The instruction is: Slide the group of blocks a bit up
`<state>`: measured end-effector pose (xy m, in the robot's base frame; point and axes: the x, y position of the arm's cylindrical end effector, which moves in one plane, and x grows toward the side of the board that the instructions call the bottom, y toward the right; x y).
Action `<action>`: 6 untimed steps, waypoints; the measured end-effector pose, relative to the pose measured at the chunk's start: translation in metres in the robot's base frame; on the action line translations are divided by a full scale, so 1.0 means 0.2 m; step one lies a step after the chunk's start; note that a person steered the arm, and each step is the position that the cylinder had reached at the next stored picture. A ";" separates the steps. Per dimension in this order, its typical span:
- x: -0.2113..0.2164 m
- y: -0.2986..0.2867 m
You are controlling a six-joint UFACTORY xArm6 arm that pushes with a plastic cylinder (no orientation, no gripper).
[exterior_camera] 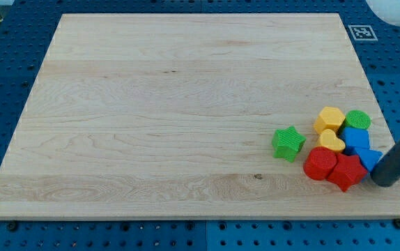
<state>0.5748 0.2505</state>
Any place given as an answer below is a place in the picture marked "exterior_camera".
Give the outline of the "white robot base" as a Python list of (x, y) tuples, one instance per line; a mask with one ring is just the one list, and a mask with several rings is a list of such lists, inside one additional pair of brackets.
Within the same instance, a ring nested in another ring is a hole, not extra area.
[(366, 0), (366, 2), (382, 21), (400, 26), (400, 0)]

